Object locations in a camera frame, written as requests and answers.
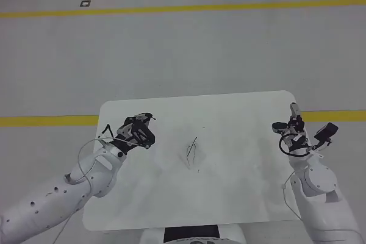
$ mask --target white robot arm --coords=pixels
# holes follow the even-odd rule
[[[127,152],[136,146],[149,148],[155,142],[148,129],[152,117],[150,113],[142,113],[127,118],[110,143],[105,142],[105,138],[94,139],[101,142],[102,147],[82,159],[81,166],[76,165],[70,174],[39,186],[0,215],[0,244],[21,243],[70,218],[92,196],[100,198],[108,194]],[[96,160],[98,156],[105,158],[112,169]]]
[[[318,144],[309,145],[297,104],[292,103],[290,108],[290,121],[274,123],[273,131],[282,135],[279,149],[288,155],[294,169],[290,183],[301,216],[295,214],[303,221],[309,237],[316,244],[364,243],[351,208],[340,192],[336,175],[320,162],[323,156],[318,151],[331,143],[330,138],[338,127],[328,123],[314,136]],[[282,142],[289,152],[282,149]]]

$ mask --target white board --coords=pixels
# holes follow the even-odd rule
[[[129,151],[112,191],[85,205],[84,226],[103,231],[296,219],[281,190],[292,168],[271,129],[289,120],[291,102],[291,93],[269,91],[105,103],[97,135],[107,123],[116,133],[126,117],[150,112],[157,119],[149,125],[156,143]],[[188,169],[184,155],[195,137]],[[292,194],[288,188],[296,209]]]

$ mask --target floor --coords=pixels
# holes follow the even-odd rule
[[[79,2],[2,0],[0,12],[78,9]],[[91,8],[224,3],[99,0]],[[95,115],[109,100],[267,90],[292,92],[305,111],[366,110],[366,6],[0,18],[0,117]],[[366,240],[366,121],[337,125],[325,162]],[[0,212],[72,169],[95,130],[0,127]],[[89,232],[81,215],[57,243],[139,241],[141,230]],[[310,243],[299,221],[241,227],[252,244]],[[25,243],[53,241],[59,229]]]

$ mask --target small black object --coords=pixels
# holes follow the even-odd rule
[[[80,3],[80,7],[89,7],[91,5],[91,1],[89,0],[84,0],[84,1],[81,1]]]
[[[339,128],[329,122],[326,126],[318,130],[315,134],[314,138],[316,138],[319,142],[331,142],[331,137],[337,132]]]
[[[273,123],[273,132],[277,134],[282,134],[282,131],[287,129],[287,123],[275,122]]]

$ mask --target yellow floor stripe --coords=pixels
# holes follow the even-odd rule
[[[366,110],[303,112],[305,122],[364,122]],[[0,127],[96,126],[97,115],[0,117]]]
[[[303,119],[307,122],[362,122],[366,121],[366,110],[303,112]]]
[[[0,117],[0,127],[94,126],[98,124],[98,118],[97,115]]]
[[[302,2],[253,2],[246,4],[220,5],[189,5],[170,7],[136,7],[126,9],[77,9],[39,12],[0,13],[0,18],[30,18],[46,16],[73,15],[119,15],[135,13],[163,13],[163,12],[192,12],[192,11],[220,11],[220,10],[248,10],[248,9],[289,9],[302,7],[338,7],[347,5],[366,5],[366,0],[322,0]]]

